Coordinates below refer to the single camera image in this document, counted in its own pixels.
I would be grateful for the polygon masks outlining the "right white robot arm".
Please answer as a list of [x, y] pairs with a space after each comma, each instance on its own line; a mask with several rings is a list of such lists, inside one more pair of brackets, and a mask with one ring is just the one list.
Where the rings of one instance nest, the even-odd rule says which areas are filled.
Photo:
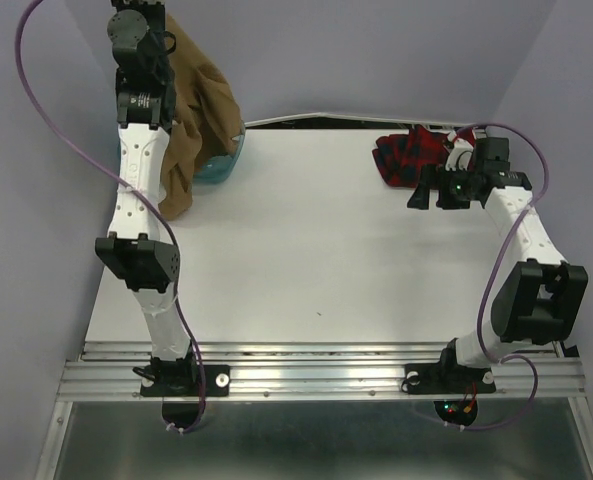
[[586, 269], [570, 264], [546, 232], [536, 211], [542, 195], [512, 169], [508, 139], [452, 132], [445, 148], [444, 164], [422, 167], [408, 208], [428, 209], [430, 188], [443, 210], [477, 202], [503, 242], [473, 332], [451, 340], [435, 363], [405, 365], [401, 389], [413, 395], [494, 391], [493, 365], [570, 336], [588, 285]]

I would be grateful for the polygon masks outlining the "aluminium rail frame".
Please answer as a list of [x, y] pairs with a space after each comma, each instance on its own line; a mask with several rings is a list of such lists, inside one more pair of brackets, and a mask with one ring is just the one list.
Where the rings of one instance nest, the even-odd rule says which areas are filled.
[[237, 169], [173, 229], [177, 300], [227, 397], [139, 394], [151, 338], [102, 276], [60, 380], [41, 479], [593, 479], [585, 376], [561, 342], [492, 366], [496, 392], [410, 395], [476, 326], [503, 242], [477, 202], [411, 210], [371, 130], [250, 129]]

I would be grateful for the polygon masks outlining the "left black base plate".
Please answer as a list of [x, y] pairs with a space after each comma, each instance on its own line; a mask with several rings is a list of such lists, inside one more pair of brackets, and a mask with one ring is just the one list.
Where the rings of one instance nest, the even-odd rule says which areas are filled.
[[202, 388], [206, 397], [227, 397], [229, 395], [231, 368], [225, 364], [208, 364], [204, 366], [204, 378], [200, 369], [181, 377], [180, 371], [173, 371], [174, 376], [156, 379], [149, 365], [134, 367], [133, 371], [140, 377], [139, 394], [142, 397], [199, 397]]

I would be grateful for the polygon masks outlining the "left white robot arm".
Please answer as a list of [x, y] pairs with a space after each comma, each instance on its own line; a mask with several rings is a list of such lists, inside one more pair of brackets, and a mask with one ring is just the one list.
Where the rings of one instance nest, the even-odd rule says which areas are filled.
[[162, 239], [160, 174], [175, 113], [175, 38], [161, 1], [115, 1], [107, 25], [117, 64], [115, 92], [120, 171], [115, 210], [95, 253], [139, 303], [152, 343], [150, 362], [135, 368], [147, 395], [200, 395], [205, 380], [179, 312], [180, 251]]

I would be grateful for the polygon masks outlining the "teal plastic basket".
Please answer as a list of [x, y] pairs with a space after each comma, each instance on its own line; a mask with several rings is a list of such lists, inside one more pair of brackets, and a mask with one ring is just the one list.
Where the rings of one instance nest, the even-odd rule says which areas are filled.
[[201, 163], [201, 151], [205, 143], [201, 138], [190, 139], [185, 129], [180, 126], [177, 132], [166, 133], [162, 128], [150, 130], [147, 124], [119, 124], [118, 157], [120, 160], [117, 182], [120, 190], [134, 193], [155, 193], [165, 188], [167, 175], [164, 173], [171, 157], [171, 167], [180, 165], [182, 160], [192, 157], [188, 169], [193, 174], [193, 181], [198, 184], [215, 185], [225, 181], [231, 174], [240, 156], [245, 139], [245, 129], [233, 138], [234, 152], [216, 155], [208, 154]]

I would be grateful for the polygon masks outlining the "red plaid skirt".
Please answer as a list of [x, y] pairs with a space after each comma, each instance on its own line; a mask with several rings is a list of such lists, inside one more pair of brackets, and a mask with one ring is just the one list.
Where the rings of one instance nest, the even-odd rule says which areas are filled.
[[443, 165], [448, 158], [448, 135], [415, 126], [407, 134], [390, 134], [375, 141], [376, 168], [391, 188], [416, 188], [421, 168]]

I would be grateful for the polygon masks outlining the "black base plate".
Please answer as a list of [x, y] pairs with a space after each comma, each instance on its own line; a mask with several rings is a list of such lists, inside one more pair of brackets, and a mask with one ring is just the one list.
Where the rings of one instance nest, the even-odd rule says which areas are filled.
[[139, 394], [142, 397], [199, 397], [202, 388], [206, 397], [227, 397], [229, 395], [231, 368], [225, 364], [208, 364], [204, 366], [204, 378], [200, 369], [181, 377], [180, 371], [173, 371], [174, 376], [156, 379], [149, 365], [134, 367], [133, 371], [140, 377]]
[[455, 366], [446, 369], [438, 363], [408, 363], [401, 391], [410, 395], [491, 394], [496, 392], [490, 369]]

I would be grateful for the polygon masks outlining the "tan skirt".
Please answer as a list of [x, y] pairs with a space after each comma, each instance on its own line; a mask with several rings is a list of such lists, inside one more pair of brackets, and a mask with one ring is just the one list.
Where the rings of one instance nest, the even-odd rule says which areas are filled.
[[236, 152], [243, 121], [225, 76], [172, 16], [166, 30], [175, 36], [169, 60], [175, 73], [176, 107], [161, 167], [166, 196], [159, 210], [167, 221], [189, 210], [194, 177], [208, 160]]

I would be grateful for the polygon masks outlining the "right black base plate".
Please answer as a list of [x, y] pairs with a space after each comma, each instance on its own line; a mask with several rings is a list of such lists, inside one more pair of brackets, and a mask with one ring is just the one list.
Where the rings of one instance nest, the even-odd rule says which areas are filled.
[[446, 369], [438, 363], [408, 363], [401, 391], [410, 395], [491, 394], [496, 392], [490, 369], [455, 366]]

